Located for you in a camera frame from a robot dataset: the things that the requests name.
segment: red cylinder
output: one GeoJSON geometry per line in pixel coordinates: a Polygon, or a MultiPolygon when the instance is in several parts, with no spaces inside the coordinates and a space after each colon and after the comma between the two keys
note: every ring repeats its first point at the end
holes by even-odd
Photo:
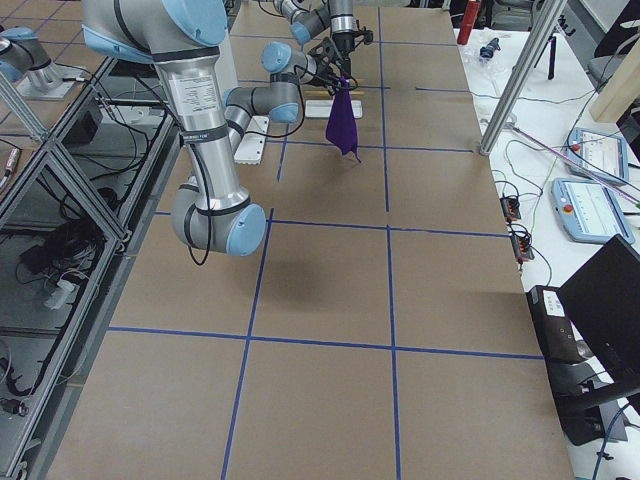
{"type": "Polygon", "coordinates": [[[476,23],[479,11],[480,0],[469,0],[467,2],[467,8],[464,11],[460,32],[458,33],[458,45],[466,45],[469,41],[469,35],[471,35],[471,30],[473,30],[473,25],[476,23]]]}

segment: purple cloth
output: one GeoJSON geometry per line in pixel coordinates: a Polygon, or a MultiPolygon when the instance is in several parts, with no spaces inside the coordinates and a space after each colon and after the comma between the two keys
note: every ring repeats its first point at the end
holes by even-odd
{"type": "Polygon", "coordinates": [[[343,155],[353,152],[358,158],[358,126],[353,116],[349,82],[340,78],[342,88],[333,97],[333,106],[327,122],[325,136],[327,140],[340,149],[343,155]]]}

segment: black monitor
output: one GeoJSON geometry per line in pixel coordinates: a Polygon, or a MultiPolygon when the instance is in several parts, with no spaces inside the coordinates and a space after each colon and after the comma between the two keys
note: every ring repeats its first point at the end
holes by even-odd
{"type": "MultiPolygon", "coordinates": [[[[640,412],[640,255],[616,235],[557,294],[566,316],[614,380],[591,384],[586,393],[556,396],[563,427],[567,422],[573,428],[581,423],[593,427],[590,409],[624,397],[640,412]]],[[[565,431],[570,438],[585,433],[565,431]]]]}

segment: white table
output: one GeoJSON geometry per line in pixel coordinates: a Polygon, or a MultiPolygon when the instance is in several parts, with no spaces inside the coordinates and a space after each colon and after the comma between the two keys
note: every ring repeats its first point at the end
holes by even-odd
{"type": "MultiPolygon", "coordinates": [[[[518,59],[527,35],[528,33],[526,32],[491,30],[475,30],[473,32],[469,43],[460,47],[460,53],[470,90],[474,94],[495,96],[497,95],[496,90],[498,93],[503,91],[511,68],[518,59]],[[489,63],[482,65],[477,60],[479,49],[495,37],[500,39],[502,50],[496,52],[489,63]]],[[[593,90],[586,73],[571,51],[566,39],[561,35],[558,35],[555,78],[553,80],[547,79],[548,66],[549,52],[547,49],[538,67],[529,76],[526,86],[520,94],[521,97],[562,101],[579,97],[593,90]]],[[[559,105],[521,99],[517,102],[513,113],[520,129],[547,145],[560,146],[563,145],[580,110],[590,97],[591,94],[580,100],[572,100],[559,105]]],[[[483,130],[486,127],[483,120],[488,120],[491,117],[497,103],[498,100],[496,99],[474,96],[478,120],[483,130]]],[[[594,122],[589,114],[588,107],[577,126],[592,128],[604,133],[618,131],[617,126],[614,124],[594,122]]],[[[511,166],[505,157],[505,148],[511,140],[524,141],[521,136],[514,132],[503,131],[490,155],[492,168],[497,170],[494,172],[494,176],[496,180],[503,180],[504,177],[500,173],[503,172],[506,175],[506,180],[515,184],[520,193],[537,192],[534,186],[513,174],[511,166]]],[[[550,195],[551,180],[557,177],[571,176],[564,164],[558,160],[554,165],[554,156],[552,154],[534,151],[515,143],[509,146],[508,152],[515,171],[544,189],[544,194],[535,214],[535,226],[533,214],[536,197],[533,195],[521,198],[522,220],[519,223],[526,226],[530,231],[533,229],[533,246],[548,259],[553,268],[551,285],[560,286],[600,246],[570,241],[560,224],[557,214],[553,210],[550,195]]],[[[630,149],[628,153],[630,162],[637,164],[638,161],[630,149]]],[[[640,171],[630,169],[630,176],[633,183],[640,185],[640,171]]],[[[497,184],[496,186],[500,193],[503,184],[497,184]]],[[[512,194],[514,191],[512,187],[507,186],[505,193],[512,194]]],[[[627,201],[619,199],[619,202],[623,211],[634,210],[627,201]]],[[[627,217],[627,219],[638,239],[634,244],[634,248],[640,251],[640,231],[638,231],[640,219],[639,217],[627,217]]],[[[523,289],[529,291],[534,285],[544,285],[548,280],[548,275],[549,269],[539,256],[534,261],[525,263],[522,271],[523,289]]],[[[595,359],[592,359],[590,363],[592,363],[592,367],[596,372],[602,371],[602,367],[595,359]]],[[[611,380],[606,374],[601,378],[603,381],[611,380]]],[[[632,422],[638,423],[638,415],[635,411],[627,409],[625,413],[632,422]]],[[[638,455],[640,431],[632,427],[627,428],[626,431],[629,437],[628,442],[610,442],[607,445],[606,451],[613,455],[615,460],[602,462],[598,475],[599,479],[613,479],[617,476],[640,478],[640,455],[638,455]]],[[[597,459],[595,453],[600,449],[601,441],[590,442],[582,447],[575,447],[567,441],[567,445],[576,477],[590,479],[597,459]]]]}

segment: white plug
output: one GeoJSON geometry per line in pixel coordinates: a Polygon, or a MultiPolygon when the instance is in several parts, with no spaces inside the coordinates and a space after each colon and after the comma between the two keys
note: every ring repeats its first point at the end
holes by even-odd
{"type": "Polygon", "coordinates": [[[51,310],[59,310],[60,307],[66,303],[67,298],[69,298],[69,295],[71,295],[76,288],[73,283],[64,279],[58,280],[56,285],[58,288],[56,288],[51,294],[51,297],[44,302],[44,306],[51,310]]]}

